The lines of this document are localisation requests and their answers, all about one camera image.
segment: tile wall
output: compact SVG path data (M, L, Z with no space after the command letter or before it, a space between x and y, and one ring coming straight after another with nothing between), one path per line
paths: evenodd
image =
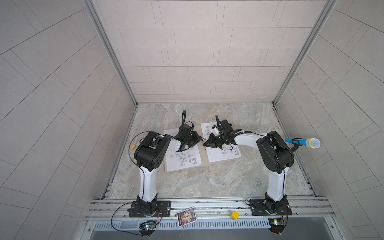
M93 4L138 102L265 102L325 1Z
M277 109L349 239L384 239L384 2L339 0Z
M69 240L133 103L81 0L0 6L0 239Z

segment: black mounting plate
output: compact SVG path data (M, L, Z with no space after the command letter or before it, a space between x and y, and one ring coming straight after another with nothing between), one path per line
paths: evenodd
M160 208L163 217L170 216L170 201L157 201L156 207ZM132 202L131 210L129 211L129 217L146 217L142 212L138 213L139 205L137 201Z
M249 200L249 205L251 206L252 216L274 216L269 214L265 210L264 205L265 199L251 199ZM291 207L289 206L288 201L286 200L284 204L276 210L276 215L281 215L281 210L285 212L285 215L292 215Z

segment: paper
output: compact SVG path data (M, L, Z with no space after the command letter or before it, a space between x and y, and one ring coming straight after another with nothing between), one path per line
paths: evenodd
M178 227L183 227L192 222L196 222L195 208L191 207L190 209L176 213L177 215L177 225Z
M176 136L178 128L165 130L164 134ZM183 152L167 150L166 152L167 171L176 171L184 168L195 167L201 164L200 152L197 145Z
M204 142L208 140L211 134L212 127L217 124L216 122L202 123L201 130L203 132ZM222 160L234 159L241 157L240 149L237 145L223 145L223 149L206 147L209 162L217 162Z

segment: gray floor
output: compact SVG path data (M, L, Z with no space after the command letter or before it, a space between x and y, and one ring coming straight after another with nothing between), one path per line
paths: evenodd
M120 160L108 199L135 199L139 190L139 169L129 160L128 148L133 136L154 130L181 125L181 113L187 110L186 121L196 124L214 122L217 114L227 119L233 128L253 132L277 131L283 137L279 122L270 103L207 103L207 104L144 104L139 105L126 148ZM233 161L218 162L166 173L164 164L157 173L156 188L159 198L168 197L230 197L261 196L268 187L268 169L259 150L240 146L242 157ZM291 167L286 183L288 195L311 194L297 163Z

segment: blue microphone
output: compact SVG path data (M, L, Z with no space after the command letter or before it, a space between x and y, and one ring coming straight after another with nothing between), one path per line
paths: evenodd
M300 146L307 146L309 148L319 148L320 147L320 141L314 137L307 138L307 139L292 139L292 138L286 138L286 142L293 143L293 144L299 144Z

